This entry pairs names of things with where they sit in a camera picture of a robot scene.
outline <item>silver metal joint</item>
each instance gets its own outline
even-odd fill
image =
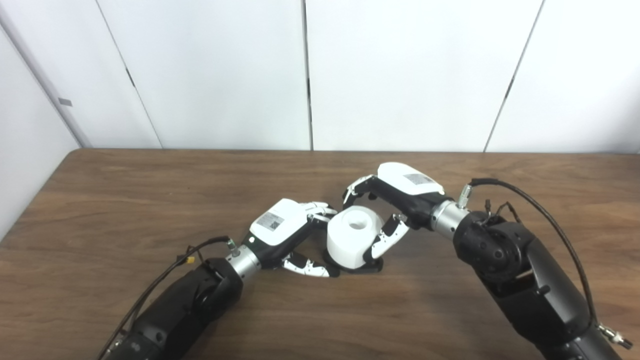
[[[604,335],[604,337],[607,338],[611,343],[618,344],[627,350],[630,350],[634,346],[631,341],[625,339],[622,334],[610,327],[599,324],[598,330],[600,330],[602,335]]]
[[[467,207],[467,203],[469,202],[469,197],[471,196],[471,190],[473,187],[471,185],[466,184],[464,188],[462,188],[462,192],[460,193],[460,197],[458,198],[458,207],[460,209],[464,209]]]
[[[261,269],[260,261],[246,245],[236,248],[237,256],[227,256],[227,261],[231,264],[243,282],[248,280],[253,274]]]
[[[231,256],[233,256],[234,258],[240,255],[240,250],[238,250],[236,243],[232,239],[229,239],[229,241],[227,241],[227,247],[229,248],[229,251],[231,251]]]
[[[453,240],[458,225],[468,214],[469,210],[459,208],[455,202],[444,201],[433,211],[431,228],[445,238]]]

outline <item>white wall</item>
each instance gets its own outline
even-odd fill
[[[638,152],[638,14],[638,1],[547,1],[488,151]]]
[[[1,240],[78,145],[1,28],[0,79]]]
[[[309,150],[301,1],[99,3],[164,147]]]
[[[307,0],[314,148],[482,151],[540,0]]]
[[[95,1],[0,0],[0,22],[88,147],[160,147]]]
[[[640,150],[637,1],[549,0],[533,30],[541,0],[304,4],[0,0],[0,22],[90,147]]]

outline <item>panel seam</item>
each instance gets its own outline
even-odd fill
[[[515,82],[516,76],[518,75],[518,70],[520,70],[520,64],[522,63],[522,59],[524,58],[525,53],[527,52],[527,47],[529,46],[529,42],[531,41],[531,37],[533,35],[533,31],[536,29],[536,24],[538,23],[538,19],[540,18],[540,14],[542,13],[542,8],[545,5],[546,0],[542,0],[540,3],[540,7],[538,8],[538,13],[536,14],[536,18],[533,20],[533,24],[531,25],[531,30],[529,31],[529,36],[527,37],[527,41],[524,43],[524,47],[522,48],[522,52],[520,53],[520,58],[518,59],[518,63],[516,64],[516,68],[513,71],[513,76],[511,77],[511,81],[507,86],[507,91],[504,94],[504,98],[502,99],[502,104],[500,104],[500,108],[498,109],[498,114],[495,116],[495,120],[493,121],[493,126],[491,127],[491,131],[489,132],[489,137],[486,139],[486,143],[484,145],[484,149],[482,152],[486,152],[489,148],[489,143],[493,137],[493,132],[495,131],[495,126],[498,124],[498,120],[500,119],[500,115],[502,115],[502,110],[504,109],[504,105],[507,103],[507,98],[511,93],[511,87]]]
[[[311,111],[311,79],[309,77],[309,46],[307,35],[307,0],[301,0],[302,5],[302,42],[305,53],[305,77],[307,86],[307,117],[309,123],[309,148],[314,150],[314,123]]]
[[[82,141],[81,137],[78,136],[78,134],[76,133],[76,130],[74,130],[74,128],[69,125],[68,119],[64,116],[62,111],[60,111],[60,109],[58,108],[58,105],[56,104],[55,99],[57,99],[58,97],[53,96],[51,91],[45,86],[41,76],[38,74],[37,71],[35,71],[34,66],[28,60],[26,53],[19,46],[19,42],[16,41],[15,37],[12,35],[11,31],[9,31],[8,26],[6,26],[6,24],[4,23],[4,20],[1,17],[0,17],[0,28],[6,34],[6,37],[9,39],[9,42],[11,42],[13,48],[18,53],[18,56],[20,56],[20,58],[22,59],[22,63],[27,67],[27,69],[31,73],[31,76],[33,76],[33,79],[36,81],[36,83],[44,93],[45,97],[49,100],[49,103],[53,107],[54,111],[60,117],[60,121],[62,121],[62,124],[64,124],[64,126],[67,128],[67,131],[69,131],[69,134],[71,135],[71,137],[76,141],[76,144],[78,145],[78,147],[91,147],[91,144],[86,143],[85,141]]]
[[[145,115],[147,116],[147,120],[149,120],[149,124],[151,125],[151,129],[154,131],[156,139],[158,140],[158,144],[160,144],[160,149],[164,149],[164,146],[162,144],[162,140],[160,140],[160,136],[158,135],[158,132],[156,130],[154,122],[151,120],[151,116],[149,115],[149,111],[147,110],[147,107],[145,106],[145,102],[142,101],[142,96],[140,96],[140,91],[138,90],[138,87],[136,87],[136,85],[135,85],[135,83],[133,81],[133,77],[131,76],[131,73],[129,72],[129,67],[127,66],[127,62],[124,60],[124,57],[122,56],[122,52],[120,51],[120,48],[118,47],[118,43],[116,42],[116,38],[113,36],[113,32],[111,31],[111,27],[109,26],[109,23],[107,22],[107,18],[104,16],[104,12],[102,11],[102,7],[100,6],[100,3],[98,2],[98,0],[95,0],[95,4],[98,6],[98,10],[100,11],[100,16],[102,16],[102,20],[104,21],[104,25],[107,27],[107,31],[109,32],[109,36],[111,37],[111,41],[113,41],[113,45],[116,47],[116,50],[118,51],[118,55],[120,57],[120,61],[122,61],[122,65],[124,65],[124,69],[125,69],[125,71],[127,73],[127,77],[129,78],[129,80],[131,80],[131,85],[133,86],[133,88],[136,91],[136,95],[138,96],[138,100],[140,101],[140,104],[142,105],[142,108],[145,111]]]

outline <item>black base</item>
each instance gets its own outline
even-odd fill
[[[325,263],[330,264],[334,267],[337,267],[338,269],[344,272],[347,272],[349,274],[375,274],[376,272],[380,272],[380,270],[382,270],[382,266],[385,263],[382,260],[382,258],[379,258],[379,259],[375,259],[371,263],[365,263],[364,265],[362,265],[357,269],[350,269],[336,263],[335,260],[333,260],[333,258],[331,257],[331,255],[329,255],[329,250],[327,249],[325,249],[324,252],[322,253],[322,259],[324,260]]]

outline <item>robot finger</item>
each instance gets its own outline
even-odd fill
[[[364,193],[370,192],[369,180],[375,177],[375,175],[363,176],[349,185],[347,190],[344,191],[344,194],[342,194],[342,208],[346,209],[350,207],[357,198],[364,195]]]
[[[326,202],[320,202],[320,201],[302,202],[300,204],[300,206],[302,206],[302,208],[304,210],[310,210],[310,209],[314,209],[314,208],[329,208],[329,209],[333,209],[331,207],[331,205],[327,204]]]
[[[330,215],[332,217],[337,213],[338,211],[334,210],[333,208],[311,208],[307,210],[307,215],[320,214],[320,215]]]
[[[391,215],[382,226],[382,229],[380,229],[380,233],[376,236],[371,247],[362,254],[364,261],[371,262],[374,259],[378,259],[406,235],[410,229],[406,225],[406,220],[406,216],[402,214]]]
[[[329,217],[324,217],[322,215],[317,215],[317,214],[309,215],[309,219],[311,220],[311,224],[313,227],[315,227],[316,229],[324,229],[324,230],[326,230],[326,227],[329,224],[329,221],[331,220]]]
[[[315,277],[338,277],[340,270],[333,266],[320,265],[308,257],[292,252],[282,260],[282,268],[297,274]]]

